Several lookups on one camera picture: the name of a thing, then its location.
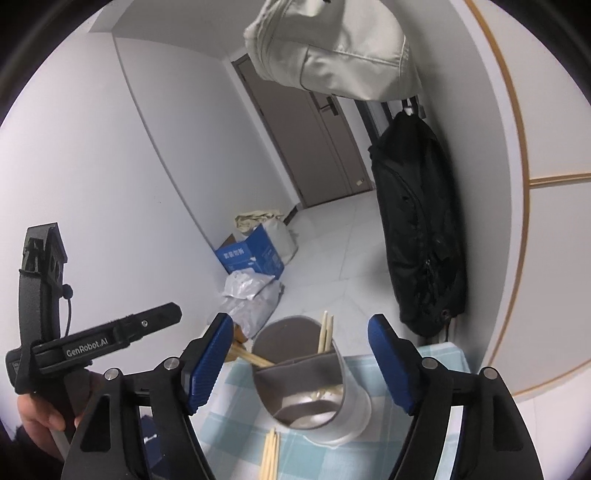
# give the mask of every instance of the zipper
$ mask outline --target zipper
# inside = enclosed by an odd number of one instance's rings
[[[418,209],[420,210],[420,215],[418,215],[418,216],[420,217],[422,215],[422,218],[419,218],[419,222],[422,223],[423,231],[427,234],[427,238],[426,238],[427,254],[426,254],[425,260],[423,260],[423,265],[425,267],[427,267],[427,271],[430,276],[430,281],[427,282],[429,293],[431,294],[431,296],[433,298],[435,298],[435,296],[436,296],[435,282],[434,282],[435,272],[434,272],[433,266],[431,264],[431,259],[429,258],[431,252],[433,251],[433,246],[431,244],[432,233],[431,233],[430,226],[428,226],[428,224],[427,224],[427,215],[425,214],[423,204],[418,199],[418,197],[415,195],[413,190],[408,186],[408,183],[406,183],[406,181],[404,181],[404,179],[403,179],[402,175],[400,175],[400,173],[395,171],[393,168],[388,167],[387,165],[384,165],[384,167],[386,167],[390,172],[394,173],[394,175],[396,176],[398,181],[402,184],[402,186],[410,194],[410,196],[413,197],[413,199],[415,200],[415,203],[418,205]]]

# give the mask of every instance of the black bag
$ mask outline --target black bag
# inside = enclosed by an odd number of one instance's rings
[[[466,304],[462,215],[450,164],[429,126],[404,112],[369,152],[400,320],[432,337]]]

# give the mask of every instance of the cardboard box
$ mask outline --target cardboard box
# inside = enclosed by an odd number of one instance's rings
[[[245,268],[253,268],[255,272],[274,275],[275,278],[283,273],[283,262],[262,225],[242,242],[224,242],[215,253],[228,273]]]

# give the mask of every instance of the white tile floor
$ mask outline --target white tile floor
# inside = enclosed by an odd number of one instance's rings
[[[271,321],[328,310],[343,355],[371,353],[365,329],[374,313],[386,315],[399,336],[416,339],[398,320],[374,192],[303,210],[290,229],[300,249],[281,276],[285,293]],[[566,480],[591,445],[591,368],[518,407],[545,480]]]
[[[328,310],[346,356],[371,353],[366,328],[374,313],[386,315],[399,336],[416,339],[398,320],[375,192],[303,210],[289,228],[299,250],[281,276],[285,292],[270,321],[319,319]]]

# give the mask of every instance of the blue gripper pad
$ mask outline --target blue gripper pad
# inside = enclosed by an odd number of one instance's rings
[[[369,319],[368,340],[394,403],[413,415],[424,396],[420,353],[410,341],[398,338],[382,314]]]
[[[228,350],[234,340],[234,323],[232,318],[225,313],[218,313],[211,326],[198,342],[197,350],[203,351],[193,367],[187,407],[191,414],[195,413],[209,400],[213,386],[216,384],[217,376],[222,369]]]

